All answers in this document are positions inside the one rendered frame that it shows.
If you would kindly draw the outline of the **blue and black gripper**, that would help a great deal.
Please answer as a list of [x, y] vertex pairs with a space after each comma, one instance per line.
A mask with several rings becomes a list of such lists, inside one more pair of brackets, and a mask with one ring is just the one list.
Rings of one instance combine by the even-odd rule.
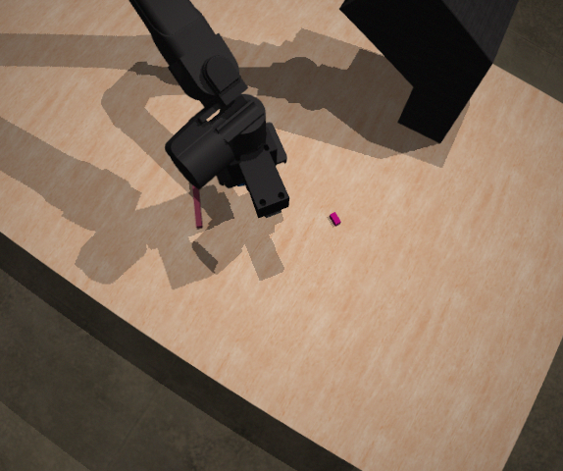
[[[280, 141], [280, 139], [279, 139], [279, 136], [278, 136], [278, 134], [277, 134], [277, 132], [276, 132], [276, 130], [275, 130], [274, 125], [273, 125], [272, 123], [266, 123], [266, 127], [269, 128], [270, 133], [271, 133], [271, 135], [272, 135], [272, 137], [273, 137], [273, 139], [274, 139], [274, 141], [275, 141], [275, 144], [276, 144], [276, 146], [277, 146], [277, 148], [278, 148], [278, 152], [277, 152], [277, 164], [286, 163], [286, 161], [287, 161], [287, 155], [286, 155], [286, 153], [285, 153], [285, 151], [284, 151], [284, 149], [283, 149], [282, 143], [281, 143], [281, 141]], [[265, 140], [266, 140], [266, 138], [265, 138]], [[265, 142], [265, 140], [264, 140], [264, 142]], [[260, 149], [260, 148], [263, 146], [264, 142], [263, 142], [260, 146], [258, 146], [256, 149], [254, 149], [254, 150], [252, 150], [252, 151], [246, 152], [246, 151], [236, 151], [236, 150], [234, 150], [233, 152], [234, 152], [234, 153], [237, 153], [237, 154], [250, 154], [250, 153], [253, 153], [253, 152], [257, 151], [258, 149]], [[231, 177], [230, 177], [230, 173], [229, 173], [229, 170], [228, 170], [227, 167], [225, 167], [222, 171], [220, 171], [220, 172], [217, 174], [217, 179], [218, 179], [220, 185], [225, 185], [227, 188], [232, 188], [232, 187], [234, 187], [234, 186], [242, 186], [242, 185], [245, 185], [243, 178], [242, 178], [242, 179], [239, 179], [239, 180], [237, 180], [237, 181], [233, 181], [233, 180], [231, 179]]]

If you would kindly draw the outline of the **short magenta block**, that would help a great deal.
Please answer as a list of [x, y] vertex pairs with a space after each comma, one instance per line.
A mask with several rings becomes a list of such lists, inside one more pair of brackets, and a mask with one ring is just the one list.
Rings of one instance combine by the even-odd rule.
[[341, 221], [339, 220], [339, 218], [337, 217], [335, 212], [330, 214], [330, 218], [332, 219], [335, 226], [337, 226], [341, 223]]

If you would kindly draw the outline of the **dark pink rectangular rod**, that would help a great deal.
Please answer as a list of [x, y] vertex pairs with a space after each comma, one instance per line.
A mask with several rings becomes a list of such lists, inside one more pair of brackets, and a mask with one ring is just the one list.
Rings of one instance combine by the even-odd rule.
[[192, 190], [193, 190], [196, 228], [199, 229], [199, 228], [203, 228], [199, 189], [197, 189], [195, 186], [192, 186]]

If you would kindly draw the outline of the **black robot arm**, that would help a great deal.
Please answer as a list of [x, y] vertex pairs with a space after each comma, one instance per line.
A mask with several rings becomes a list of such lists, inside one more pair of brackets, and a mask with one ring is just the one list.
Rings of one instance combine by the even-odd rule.
[[[277, 170], [278, 148], [266, 127], [265, 107], [257, 97], [241, 94], [248, 87], [221, 35], [190, 0], [128, 1], [182, 90], [204, 106], [165, 145], [176, 167], [197, 189], [225, 167], [233, 181], [244, 174], [258, 218], [281, 213], [289, 196]], [[253, 153], [233, 152], [263, 142]]]

